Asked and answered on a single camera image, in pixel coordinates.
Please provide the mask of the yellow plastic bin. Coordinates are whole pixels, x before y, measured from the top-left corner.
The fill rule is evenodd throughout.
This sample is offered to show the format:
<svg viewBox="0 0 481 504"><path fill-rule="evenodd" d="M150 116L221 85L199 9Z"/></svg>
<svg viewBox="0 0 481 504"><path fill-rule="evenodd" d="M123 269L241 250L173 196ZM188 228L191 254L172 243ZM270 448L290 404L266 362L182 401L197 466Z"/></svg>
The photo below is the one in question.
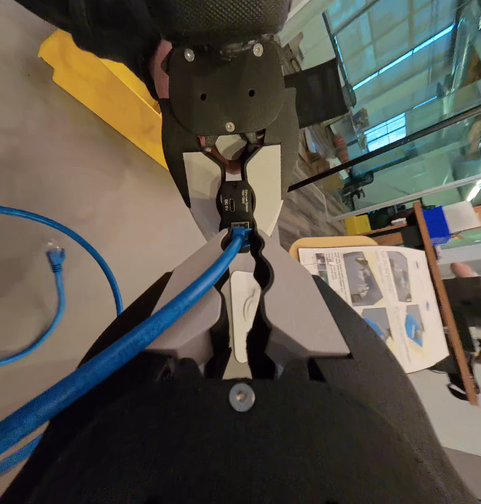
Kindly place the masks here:
<svg viewBox="0 0 481 504"><path fill-rule="evenodd" d="M77 47L56 30L38 57L53 69L53 81L167 169L162 148L162 114L143 82L126 66Z"/></svg>

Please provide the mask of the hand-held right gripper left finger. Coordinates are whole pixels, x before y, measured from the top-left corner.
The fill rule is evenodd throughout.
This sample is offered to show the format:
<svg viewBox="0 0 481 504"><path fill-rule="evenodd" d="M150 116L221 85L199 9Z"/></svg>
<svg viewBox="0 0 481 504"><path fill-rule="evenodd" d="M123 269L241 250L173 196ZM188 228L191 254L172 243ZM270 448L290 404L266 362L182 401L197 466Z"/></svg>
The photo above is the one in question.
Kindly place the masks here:
<svg viewBox="0 0 481 504"><path fill-rule="evenodd" d="M222 230L174 269L153 314L197 280L219 258L223 252L221 242L226 235L227 231ZM213 356L210 329L220 319L222 306L222 295L216 287L212 287L187 313L150 343L147 349L178 359L191 358L198 366L204 366Z"/></svg>

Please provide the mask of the printed instruction sheet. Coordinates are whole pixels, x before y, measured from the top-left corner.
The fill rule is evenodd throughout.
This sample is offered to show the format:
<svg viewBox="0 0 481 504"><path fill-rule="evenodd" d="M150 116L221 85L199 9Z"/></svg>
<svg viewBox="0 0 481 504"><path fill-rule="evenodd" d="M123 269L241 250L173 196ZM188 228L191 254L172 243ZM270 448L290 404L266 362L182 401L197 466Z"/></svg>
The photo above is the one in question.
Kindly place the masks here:
<svg viewBox="0 0 481 504"><path fill-rule="evenodd" d="M379 245L296 250L300 264L370 325L407 374L450 356L424 251Z"/></svg>

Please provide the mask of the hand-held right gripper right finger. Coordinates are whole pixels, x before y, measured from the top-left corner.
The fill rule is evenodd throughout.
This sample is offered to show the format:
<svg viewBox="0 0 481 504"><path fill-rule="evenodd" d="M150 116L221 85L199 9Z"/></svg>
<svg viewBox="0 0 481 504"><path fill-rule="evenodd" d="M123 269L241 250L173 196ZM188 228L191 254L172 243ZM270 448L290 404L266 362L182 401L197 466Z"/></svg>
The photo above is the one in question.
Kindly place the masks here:
<svg viewBox="0 0 481 504"><path fill-rule="evenodd" d="M261 230L250 233L254 279L261 287L247 335L253 379L277 379L294 361L350 356L350 349L309 271Z"/></svg>

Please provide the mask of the brown wooden panel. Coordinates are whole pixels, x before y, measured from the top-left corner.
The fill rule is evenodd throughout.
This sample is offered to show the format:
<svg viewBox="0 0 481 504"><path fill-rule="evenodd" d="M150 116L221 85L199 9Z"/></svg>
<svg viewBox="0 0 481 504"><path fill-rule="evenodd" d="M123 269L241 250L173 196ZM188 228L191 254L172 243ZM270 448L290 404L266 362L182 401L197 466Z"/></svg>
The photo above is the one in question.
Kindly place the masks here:
<svg viewBox="0 0 481 504"><path fill-rule="evenodd" d="M413 212L415 215L416 223L422 240L422 246L425 251L428 269L433 281L433 286L435 289L439 310L441 312L441 318L444 323L444 326L447 327L448 330L448 336L451 343L452 353L458 365L459 373L464 384L467 400L470 402L471 405L479 406L477 388L475 386L472 373L470 372L470 369L467 364L465 352L460 340L456 321L452 313L451 304L449 302L444 282L439 271L439 266L437 263L437 255L431 243L430 235L423 214L423 208L419 201L416 201L413 204Z"/></svg>

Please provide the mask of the person's left hand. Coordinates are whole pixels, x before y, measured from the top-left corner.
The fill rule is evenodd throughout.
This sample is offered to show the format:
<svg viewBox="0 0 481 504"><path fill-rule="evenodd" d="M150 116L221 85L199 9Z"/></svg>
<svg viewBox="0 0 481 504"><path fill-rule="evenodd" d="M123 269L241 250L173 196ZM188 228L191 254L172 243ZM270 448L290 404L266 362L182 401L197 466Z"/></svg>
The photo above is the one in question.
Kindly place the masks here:
<svg viewBox="0 0 481 504"><path fill-rule="evenodd" d="M171 50L172 44L169 41L161 40L151 59L150 72L159 100L169 98L169 76L162 68L162 64Z"/></svg>

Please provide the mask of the white flat device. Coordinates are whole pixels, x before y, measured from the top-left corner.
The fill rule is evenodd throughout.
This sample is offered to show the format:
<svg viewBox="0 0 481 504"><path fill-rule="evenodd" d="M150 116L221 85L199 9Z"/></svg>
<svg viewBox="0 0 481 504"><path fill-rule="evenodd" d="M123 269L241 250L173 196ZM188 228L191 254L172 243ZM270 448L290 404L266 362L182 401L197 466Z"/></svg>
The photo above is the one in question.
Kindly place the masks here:
<svg viewBox="0 0 481 504"><path fill-rule="evenodd" d="M235 271L230 277L232 337L235 358L246 363L247 335L252 328L261 287L251 272Z"/></svg>

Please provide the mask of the black ethernet splitter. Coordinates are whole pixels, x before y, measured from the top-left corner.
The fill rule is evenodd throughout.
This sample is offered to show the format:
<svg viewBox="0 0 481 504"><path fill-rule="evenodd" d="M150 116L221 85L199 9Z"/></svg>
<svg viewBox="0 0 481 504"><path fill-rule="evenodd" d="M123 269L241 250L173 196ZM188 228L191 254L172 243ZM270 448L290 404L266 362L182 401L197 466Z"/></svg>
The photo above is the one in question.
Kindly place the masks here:
<svg viewBox="0 0 481 504"><path fill-rule="evenodd" d="M256 197L246 180L226 180L220 184L217 195L219 231L230 228L255 229Z"/></svg>

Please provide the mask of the round wooden board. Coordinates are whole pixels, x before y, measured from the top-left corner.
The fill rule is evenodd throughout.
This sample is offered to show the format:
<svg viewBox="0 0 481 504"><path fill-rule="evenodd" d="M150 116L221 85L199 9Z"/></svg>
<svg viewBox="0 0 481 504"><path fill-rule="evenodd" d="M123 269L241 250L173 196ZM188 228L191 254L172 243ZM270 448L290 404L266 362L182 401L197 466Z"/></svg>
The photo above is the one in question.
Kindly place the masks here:
<svg viewBox="0 0 481 504"><path fill-rule="evenodd" d="M327 248L347 248L377 246L377 242L369 236L326 236L326 237L305 237L295 241L288 253L299 261L299 249L327 249Z"/></svg>

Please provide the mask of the person's left forearm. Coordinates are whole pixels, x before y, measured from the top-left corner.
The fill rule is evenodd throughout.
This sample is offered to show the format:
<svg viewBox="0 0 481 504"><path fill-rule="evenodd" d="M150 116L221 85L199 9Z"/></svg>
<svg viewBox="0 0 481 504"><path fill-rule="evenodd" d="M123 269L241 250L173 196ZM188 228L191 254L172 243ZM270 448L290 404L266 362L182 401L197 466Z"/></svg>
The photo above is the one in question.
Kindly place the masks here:
<svg viewBox="0 0 481 504"><path fill-rule="evenodd" d="M153 17L153 1L17 2L69 33L80 49L126 66L159 100L150 64L163 39Z"/></svg>

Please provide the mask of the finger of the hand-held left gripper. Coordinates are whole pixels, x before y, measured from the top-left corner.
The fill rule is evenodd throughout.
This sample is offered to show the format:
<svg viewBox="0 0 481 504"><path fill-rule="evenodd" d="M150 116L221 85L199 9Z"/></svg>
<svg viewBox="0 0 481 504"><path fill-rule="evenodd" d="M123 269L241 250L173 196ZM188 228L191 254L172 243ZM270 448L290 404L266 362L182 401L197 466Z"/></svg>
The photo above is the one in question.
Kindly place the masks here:
<svg viewBox="0 0 481 504"><path fill-rule="evenodd" d="M258 149L246 162L245 175L255 196L253 215L256 227L271 236L283 205L281 147L274 145Z"/></svg>
<svg viewBox="0 0 481 504"><path fill-rule="evenodd" d="M224 165L206 152L183 154L190 212L206 240L213 239L220 228L217 195L224 179Z"/></svg>

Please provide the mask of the black office chair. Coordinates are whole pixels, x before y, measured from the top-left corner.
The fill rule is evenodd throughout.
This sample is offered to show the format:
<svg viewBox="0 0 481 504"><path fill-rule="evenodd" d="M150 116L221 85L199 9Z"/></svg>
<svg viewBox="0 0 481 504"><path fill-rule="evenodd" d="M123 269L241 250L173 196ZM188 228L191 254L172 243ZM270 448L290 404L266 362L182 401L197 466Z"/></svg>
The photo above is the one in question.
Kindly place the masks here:
<svg viewBox="0 0 481 504"><path fill-rule="evenodd" d="M296 90L299 128L333 123L356 106L356 95L334 58L284 77L286 88Z"/></svg>

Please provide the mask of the small yellow bin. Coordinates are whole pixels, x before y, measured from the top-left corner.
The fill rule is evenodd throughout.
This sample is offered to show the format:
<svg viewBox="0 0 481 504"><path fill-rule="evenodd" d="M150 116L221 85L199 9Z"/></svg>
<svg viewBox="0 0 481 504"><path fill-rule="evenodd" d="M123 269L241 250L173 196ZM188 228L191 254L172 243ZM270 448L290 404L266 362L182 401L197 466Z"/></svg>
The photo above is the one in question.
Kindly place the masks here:
<svg viewBox="0 0 481 504"><path fill-rule="evenodd" d="M363 235L371 231L368 214L347 217L344 219L344 224L348 236Z"/></svg>

